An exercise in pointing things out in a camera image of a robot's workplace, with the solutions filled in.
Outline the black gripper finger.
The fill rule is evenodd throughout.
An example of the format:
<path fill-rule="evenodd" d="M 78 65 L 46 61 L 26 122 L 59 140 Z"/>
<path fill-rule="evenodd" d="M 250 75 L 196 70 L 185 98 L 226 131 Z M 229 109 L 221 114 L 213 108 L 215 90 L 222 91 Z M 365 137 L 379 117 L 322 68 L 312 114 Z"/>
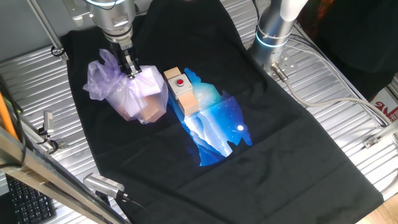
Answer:
<path fill-rule="evenodd" d="M 139 64 L 138 64 L 138 59 L 133 57 L 132 55 L 127 56 L 127 64 L 129 65 L 130 68 L 130 77 L 136 77 L 139 73 L 142 72 Z"/>
<path fill-rule="evenodd" d="M 122 58 L 120 64 L 121 71 L 130 79 L 134 78 L 134 65 L 129 58 Z"/>

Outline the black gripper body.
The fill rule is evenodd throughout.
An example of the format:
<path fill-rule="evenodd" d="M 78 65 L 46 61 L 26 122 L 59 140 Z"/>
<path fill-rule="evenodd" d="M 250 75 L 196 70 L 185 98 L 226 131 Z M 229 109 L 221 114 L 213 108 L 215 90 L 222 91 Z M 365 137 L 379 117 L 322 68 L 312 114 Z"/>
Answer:
<path fill-rule="evenodd" d="M 118 64 L 122 65 L 127 62 L 126 57 L 137 63 L 136 50 L 134 44 L 129 44 L 126 49 L 122 49 L 119 43 L 109 43 L 111 53 L 117 58 Z"/>

